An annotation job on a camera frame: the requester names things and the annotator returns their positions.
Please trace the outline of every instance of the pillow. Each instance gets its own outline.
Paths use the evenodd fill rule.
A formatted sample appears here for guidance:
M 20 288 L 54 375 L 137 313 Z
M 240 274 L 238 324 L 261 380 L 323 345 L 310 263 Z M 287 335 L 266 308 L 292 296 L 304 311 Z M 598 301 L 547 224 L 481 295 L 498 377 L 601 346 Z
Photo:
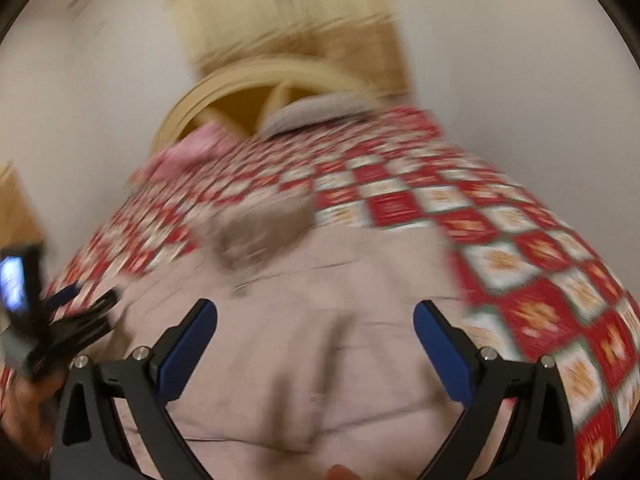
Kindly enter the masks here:
M 374 110 L 374 106 L 354 92 L 335 92 L 332 94 L 306 97 L 295 101 L 268 117 L 258 137 L 270 137 L 290 132 L 302 126 L 324 123 L 332 119 L 363 114 Z
M 210 121 L 178 144 L 168 146 L 153 155 L 129 177 L 129 181 L 144 184 L 178 177 L 195 164 L 222 158 L 237 144 L 236 136 L 230 134 L 217 121 Z

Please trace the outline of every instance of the hand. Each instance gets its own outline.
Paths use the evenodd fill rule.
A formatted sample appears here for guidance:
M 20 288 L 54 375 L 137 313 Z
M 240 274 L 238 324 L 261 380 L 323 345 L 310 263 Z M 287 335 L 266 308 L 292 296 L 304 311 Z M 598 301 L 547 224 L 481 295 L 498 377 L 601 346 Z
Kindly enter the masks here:
M 64 385 L 66 372 L 58 371 L 37 383 L 18 378 L 4 396 L 2 430 L 32 460 L 39 460 L 53 445 L 53 421 L 42 413 L 42 404 Z

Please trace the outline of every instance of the red and white checkered quilt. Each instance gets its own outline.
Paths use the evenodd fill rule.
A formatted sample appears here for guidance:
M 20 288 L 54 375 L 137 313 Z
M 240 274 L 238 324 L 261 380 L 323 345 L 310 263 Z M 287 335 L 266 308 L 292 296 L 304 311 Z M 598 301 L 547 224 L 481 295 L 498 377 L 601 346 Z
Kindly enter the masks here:
M 198 216 L 292 188 L 315 194 L 319 224 L 441 225 L 473 307 L 473 336 L 505 358 L 555 356 L 576 429 L 578 476 L 588 478 L 640 397 L 638 304 L 571 227 L 444 140 L 433 118 L 414 108 L 251 139 L 222 161 L 144 187 L 50 292 L 83 282 L 68 311 L 83 308 L 105 277 L 142 274 L 194 250 L 188 224 Z

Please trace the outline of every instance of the camera screen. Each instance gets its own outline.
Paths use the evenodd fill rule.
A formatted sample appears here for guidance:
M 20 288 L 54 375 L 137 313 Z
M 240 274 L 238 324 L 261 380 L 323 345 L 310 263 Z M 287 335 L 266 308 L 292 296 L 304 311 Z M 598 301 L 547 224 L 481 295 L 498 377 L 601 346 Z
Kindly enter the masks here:
M 8 256 L 0 262 L 0 294 L 5 308 L 12 312 L 20 312 L 27 307 L 24 267 L 18 256 Z

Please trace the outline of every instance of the metal screw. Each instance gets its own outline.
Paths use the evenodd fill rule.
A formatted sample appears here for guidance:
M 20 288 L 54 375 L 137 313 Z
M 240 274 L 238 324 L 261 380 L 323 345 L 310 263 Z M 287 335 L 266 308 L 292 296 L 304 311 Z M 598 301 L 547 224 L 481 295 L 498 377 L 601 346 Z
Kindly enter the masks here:
M 483 346 L 480 349 L 480 357 L 485 361 L 495 361 L 498 358 L 498 352 L 490 346 Z
M 553 368 L 554 366 L 556 366 L 556 360 L 553 359 L 550 355 L 543 355 L 540 358 L 540 364 L 542 364 L 545 368 Z
M 76 368 L 85 368 L 90 362 L 91 360 L 86 355 L 79 355 L 74 359 L 74 366 Z
M 136 361 L 144 361 L 151 354 L 151 350 L 148 346 L 139 346 L 133 352 L 131 352 L 131 357 L 133 357 Z

